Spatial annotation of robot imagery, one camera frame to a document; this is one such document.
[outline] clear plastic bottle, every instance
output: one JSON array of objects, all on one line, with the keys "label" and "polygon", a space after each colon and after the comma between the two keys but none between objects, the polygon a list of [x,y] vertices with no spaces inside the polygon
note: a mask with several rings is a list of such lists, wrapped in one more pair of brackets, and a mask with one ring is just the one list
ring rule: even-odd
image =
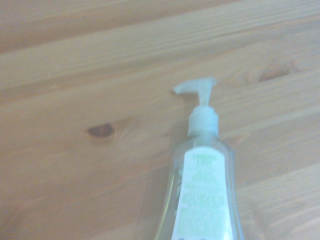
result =
[{"label": "clear plastic bottle", "polygon": [[188,139],[172,151],[154,240],[244,239],[236,202],[234,155],[219,140],[218,115],[208,106],[214,84],[215,79],[205,78],[174,89],[177,94],[198,93],[200,106],[190,116]]}]

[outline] wooden surface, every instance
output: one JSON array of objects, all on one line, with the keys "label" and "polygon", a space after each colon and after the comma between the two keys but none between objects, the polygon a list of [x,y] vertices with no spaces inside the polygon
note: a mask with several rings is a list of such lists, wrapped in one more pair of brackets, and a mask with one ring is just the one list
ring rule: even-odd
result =
[{"label": "wooden surface", "polygon": [[320,239],[319,0],[0,1],[0,239],[152,240],[195,96],[246,240]]}]

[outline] bottle label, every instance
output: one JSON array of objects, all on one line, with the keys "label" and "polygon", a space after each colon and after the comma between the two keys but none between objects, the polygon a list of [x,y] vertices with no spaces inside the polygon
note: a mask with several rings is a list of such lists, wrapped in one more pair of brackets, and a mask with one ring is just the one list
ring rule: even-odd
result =
[{"label": "bottle label", "polygon": [[184,155],[171,240],[233,240],[225,156],[214,148],[196,147]]}]

